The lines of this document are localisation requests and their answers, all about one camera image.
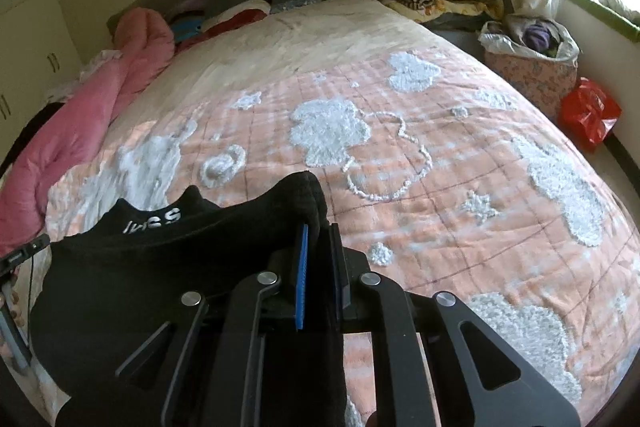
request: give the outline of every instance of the laundry basket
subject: laundry basket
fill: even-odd
[[[485,65],[555,122],[561,100],[574,89],[580,49],[564,26],[554,24],[562,37],[556,58],[546,57],[517,44],[507,35],[495,33],[496,23],[484,25],[479,41],[484,47]]]

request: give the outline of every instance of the silver screw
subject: silver screw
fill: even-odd
[[[450,307],[456,303],[456,296],[449,292],[442,292],[436,295],[436,301],[441,306]]]
[[[180,297],[180,302],[185,306],[197,306],[201,300],[202,296],[198,292],[183,293]]]
[[[260,284],[264,284],[265,286],[274,284],[277,280],[278,280],[278,276],[274,274],[274,272],[258,273],[258,282]]]
[[[380,284],[380,275],[373,272],[366,272],[360,276],[360,282],[367,286],[376,286]]]

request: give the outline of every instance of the pink blanket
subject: pink blanket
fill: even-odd
[[[125,14],[114,44],[122,57],[96,71],[16,160],[0,192],[0,256],[43,229],[51,186],[71,167],[94,158],[110,122],[174,56],[174,36],[153,10]]]

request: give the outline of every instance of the baseboard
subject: baseboard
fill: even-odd
[[[640,197],[640,167],[638,167],[638,164],[631,158],[625,146],[613,133],[606,137],[604,145],[607,146],[613,158],[618,162],[618,165],[620,165],[620,168],[622,168],[626,177],[634,186],[638,197]]]

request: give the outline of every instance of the plastic bag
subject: plastic bag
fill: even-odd
[[[607,137],[621,114],[622,109],[609,93],[583,77],[562,99],[559,124],[580,145],[593,151]]]
[[[511,40],[508,35],[498,33],[495,29],[492,31],[492,28],[496,28],[496,26],[501,27],[499,23],[492,21],[489,21],[484,25],[478,40],[480,41],[480,44],[482,44],[482,47],[490,53],[539,58],[541,60],[548,60],[549,62],[556,62],[558,64],[564,64],[565,66],[575,67],[578,55],[580,54],[578,44],[575,43],[571,34],[564,26],[556,22],[553,22],[553,24],[558,29],[558,33],[560,33],[560,38],[562,39],[562,42],[560,42],[560,45],[558,46],[558,54],[556,55],[556,58],[547,57],[546,55],[540,54],[531,48],[521,46]]]

